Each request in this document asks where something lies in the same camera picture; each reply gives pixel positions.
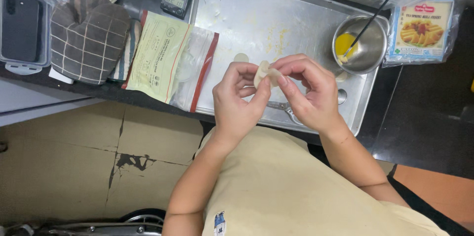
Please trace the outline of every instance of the person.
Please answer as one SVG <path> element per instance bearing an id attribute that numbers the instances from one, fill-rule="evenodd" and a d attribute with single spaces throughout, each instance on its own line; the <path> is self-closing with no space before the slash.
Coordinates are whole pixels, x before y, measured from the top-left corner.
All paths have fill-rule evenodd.
<path id="1" fill-rule="evenodd" d="M 302 140 L 256 126 L 270 81 L 256 89 L 258 66 L 233 62 L 212 91 L 216 126 L 171 194 L 164 236 L 448 235 L 410 209 L 354 137 L 338 112 L 331 72 L 303 54 L 272 67 L 296 117 L 319 132 L 331 168 Z"/>

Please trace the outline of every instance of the orange floor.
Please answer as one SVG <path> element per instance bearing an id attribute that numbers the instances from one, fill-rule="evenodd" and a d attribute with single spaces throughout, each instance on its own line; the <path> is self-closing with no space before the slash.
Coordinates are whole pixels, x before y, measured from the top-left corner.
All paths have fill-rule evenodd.
<path id="1" fill-rule="evenodd" d="M 474 180 L 398 165 L 394 178 L 439 212 L 474 231 Z"/>

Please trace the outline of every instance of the egg yolk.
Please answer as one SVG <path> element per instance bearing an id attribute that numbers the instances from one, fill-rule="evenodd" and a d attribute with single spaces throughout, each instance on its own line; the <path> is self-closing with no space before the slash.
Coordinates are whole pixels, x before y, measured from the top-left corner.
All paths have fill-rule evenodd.
<path id="1" fill-rule="evenodd" d="M 351 47 L 351 44 L 354 42 L 354 40 L 356 40 L 356 38 L 349 33 L 344 33 L 340 35 L 339 37 L 337 37 L 336 44 L 335 44 L 336 55 L 338 57 L 343 56 L 344 53 L 346 53 L 346 51 L 349 49 L 349 47 Z M 356 42 L 354 47 L 352 47 L 352 49 L 347 53 L 346 55 L 347 58 L 350 58 L 352 54 L 354 53 L 354 51 L 357 50 L 357 45 L 358 45 L 358 42 Z"/>

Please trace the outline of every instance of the smartphone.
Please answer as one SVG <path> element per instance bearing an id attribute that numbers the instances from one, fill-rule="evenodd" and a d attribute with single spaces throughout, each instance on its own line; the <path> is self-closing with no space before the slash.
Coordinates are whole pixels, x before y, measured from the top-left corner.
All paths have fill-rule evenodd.
<path id="1" fill-rule="evenodd" d="M 41 52 L 43 4 L 38 0 L 3 0 L 1 54 L 36 62 Z"/>

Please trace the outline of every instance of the chopstick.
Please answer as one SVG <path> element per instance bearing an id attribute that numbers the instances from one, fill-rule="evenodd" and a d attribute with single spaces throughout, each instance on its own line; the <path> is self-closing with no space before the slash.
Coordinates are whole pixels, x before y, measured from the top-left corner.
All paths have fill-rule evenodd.
<path id="1" fill-rule="evenodd" d="M 357 43 L 357 41 L 359 40 L 360 36 L 362 36 L 362 34 L 367 30 L 367 28 L 369 27 L 370 23 L 372 23 L 372 21 L 377 17 L 377 15 L 380 13 L 380 11 L 382 11 L 382 8 L 385 6 L 385 4 L 388 3 L 389 0 L 385 0 L 383 3 L 382 3 L 382 6 L 377 10 L 377 12 L 370 18 L 369 22 L 367 23 L 367 25 L 365 25 L 364 29 L 362 29 L 362 31 L 359 33 L 359 35 L 357 36 L 357 38 L 354 40 L 354 42 L 351 44 L 351 47 L 349 47 L 349 49 L 347 49 L 347 51 L 344 53 L 344 55 L 342 57 L 346 57 L 347 53 L 352 49 L 352 47 L 354 47 L 354 45 Z"/>

